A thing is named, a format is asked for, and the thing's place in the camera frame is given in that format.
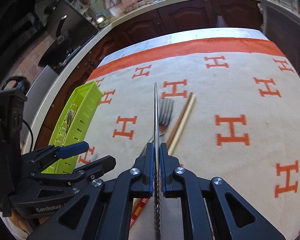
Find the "lime green plastic utensil tray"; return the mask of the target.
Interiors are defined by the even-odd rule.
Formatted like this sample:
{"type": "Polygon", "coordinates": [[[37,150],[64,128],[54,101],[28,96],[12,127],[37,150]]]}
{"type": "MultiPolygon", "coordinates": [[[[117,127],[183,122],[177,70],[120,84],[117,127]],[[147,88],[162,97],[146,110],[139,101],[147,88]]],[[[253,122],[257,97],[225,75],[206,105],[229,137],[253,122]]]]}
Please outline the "lime green plastic utensil tray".
{"type": "Polygon", "coordinates": [[[49,144],[68,146],[82,142],[102,97],[103,93],[94,81],[77,87],[59,116],[49,144]],[[66,133],[66,119],[69,109],[77,110],[77,113],[68,133],[66,133]]]}

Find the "pale chopstick red striped end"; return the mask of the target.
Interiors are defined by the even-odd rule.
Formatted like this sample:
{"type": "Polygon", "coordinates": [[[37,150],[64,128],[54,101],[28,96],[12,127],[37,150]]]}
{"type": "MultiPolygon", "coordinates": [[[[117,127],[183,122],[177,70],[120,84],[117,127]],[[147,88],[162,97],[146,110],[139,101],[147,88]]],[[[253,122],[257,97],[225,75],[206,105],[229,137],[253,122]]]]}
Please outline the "pale chopstick red striped end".
{"type": "MultiPolygon", "coordinates": [[[[189,119],[189,115],[192,111],[194,102],[196,100],[196,96],[193,94],[193,96],[191,97],[190,103],[187,107],[187,110],[181,120],[181,123],[177,129],[177,132],[174,136],[174,139],[171,143],[171,146],[168,150],[169,155],[174,155],[175,149],[177,147],[177,144],[180,140],[180,137],[182,135],[182,132],[184,130],[184,127],[187,123],[187,120],[189,119]]],[[[133,226],[133,224],[135,223],[135,221],[137,220],[137,218],[139,217],[140,213],[142,213],[143,208],[146,206],[147,202],[149,201],[148,198],[142,198],[142,199],[137,199],[134,204],[133,204],[133,210],[132,210],[132,217],[130,219],[130,227],[133,226]]]]}

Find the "large steel spoon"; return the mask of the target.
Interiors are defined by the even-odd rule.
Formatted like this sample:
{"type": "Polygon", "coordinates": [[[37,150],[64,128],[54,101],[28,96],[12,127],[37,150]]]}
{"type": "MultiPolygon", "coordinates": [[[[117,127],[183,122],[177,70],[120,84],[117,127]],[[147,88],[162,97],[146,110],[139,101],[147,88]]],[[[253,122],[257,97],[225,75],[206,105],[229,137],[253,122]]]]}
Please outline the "large steel spoon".
{"type": "Polygon", "coordinates": [[[76,113],[77,110],[69,109],[66,119],[66,133],[68,133],[76,113]]]}

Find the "dark brown wooden chopstick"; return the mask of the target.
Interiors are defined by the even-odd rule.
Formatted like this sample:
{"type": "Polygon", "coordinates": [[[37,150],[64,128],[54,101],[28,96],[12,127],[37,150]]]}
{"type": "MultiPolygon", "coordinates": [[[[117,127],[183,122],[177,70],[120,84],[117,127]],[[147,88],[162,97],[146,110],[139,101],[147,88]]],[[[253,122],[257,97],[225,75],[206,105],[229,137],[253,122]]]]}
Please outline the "dark brown wooden chopstick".
{"type": "Polygon", "coordinates": [[[186,112],[186,110],[187,110],[187,107],[188,107],[188,105],[189,105],[189,103],[190,103],[190,100],[191,100],[191,97],[192,97],[192,96],[193,96],[193,92],[191,92],[191,93],[189,94],[189,97],[187,98],[187,101],[186,101],[186,103],[185,103],[185,105],[183,106],[183,109],[182,109],[182,111],[181,111],[181,114],[179,115],[179,118],[178,118],[177,122],[175,123],[174,128],[172,129],[172,131],[171,131],[171,133],[170,133],[170,136],[169,136],[169,138],[168,138],[168,140],[167,140],[167,142],[166,142],[166,145],[167,145],[167,149],[168,149],[168,150],[169,150],[169,148],[170,148],[170,146],[171,146],[171,143],[172,143],[172,141],[173,141],[173,139],[174,139],[174,136],[175,136],[175,134],[176,134],[176,132],[177,132],[177,129],[178,129],[180,123],[181,123],[181,120],[182,120],[182,118],[183,118],[183,116],[184,116],[184,114],[185,114],[185,112],[186,112]]]}

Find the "stainless steel fork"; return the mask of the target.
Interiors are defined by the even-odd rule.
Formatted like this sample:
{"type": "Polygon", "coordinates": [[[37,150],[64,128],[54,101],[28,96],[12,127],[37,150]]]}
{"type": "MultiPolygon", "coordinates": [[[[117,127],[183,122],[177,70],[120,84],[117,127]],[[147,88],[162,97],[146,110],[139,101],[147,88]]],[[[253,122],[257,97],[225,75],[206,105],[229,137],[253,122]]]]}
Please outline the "stainless steel fork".
{"type": "Polygon", "coordinates": [[[160,142],[163,140],[163,136],[167,132],[168,126],[173,118],[174,100],[170,98],[164,98],[159,100],[159,138],[160,142]]]}

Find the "orange beige H-pattern blanket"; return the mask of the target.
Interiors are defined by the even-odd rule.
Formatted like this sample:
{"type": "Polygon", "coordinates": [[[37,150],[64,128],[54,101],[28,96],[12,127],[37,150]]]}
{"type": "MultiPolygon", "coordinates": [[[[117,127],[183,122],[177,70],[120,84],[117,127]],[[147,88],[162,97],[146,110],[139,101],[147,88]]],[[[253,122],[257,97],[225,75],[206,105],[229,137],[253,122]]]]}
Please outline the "orange beige H-pattern blanket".
{"type": "Polygon", "coordinates": [[[111,155],[117,177],[153,135],[154,97],[176,123],[195,96],[173,155],[197,176],[225,179],[286,239],[300,234],[300,77],[270,41],[205,38],[106,57],[90,76],[103,96],[82,166],[111,155]]]}

